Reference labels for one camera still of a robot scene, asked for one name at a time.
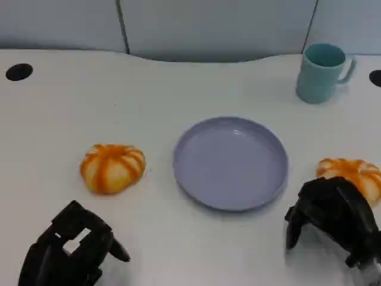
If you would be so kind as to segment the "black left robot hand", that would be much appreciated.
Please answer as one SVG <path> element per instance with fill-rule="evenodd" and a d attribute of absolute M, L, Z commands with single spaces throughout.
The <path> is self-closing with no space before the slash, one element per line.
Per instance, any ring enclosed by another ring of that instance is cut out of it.
<path fill-rule="evenodd" d="M 18 284 L 95 285 L 102 276 L 100 265 L 108 254 L 122 262 L 130 261 L 112 228 L 73 200 L 30 246 Z"/>

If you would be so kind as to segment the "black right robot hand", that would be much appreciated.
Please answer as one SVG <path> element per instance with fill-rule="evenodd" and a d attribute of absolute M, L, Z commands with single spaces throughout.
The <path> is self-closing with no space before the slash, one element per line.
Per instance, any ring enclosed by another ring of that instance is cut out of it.
<path fill-rule="evenodd" d="M 349 253 L 349 268 L 380 261 L 380 230 L 357 187 L 343 177 L 303 184 L 298 201 L 285 215 L 286 248 L 294 248 L 305 225 L 313 225 Z"/>

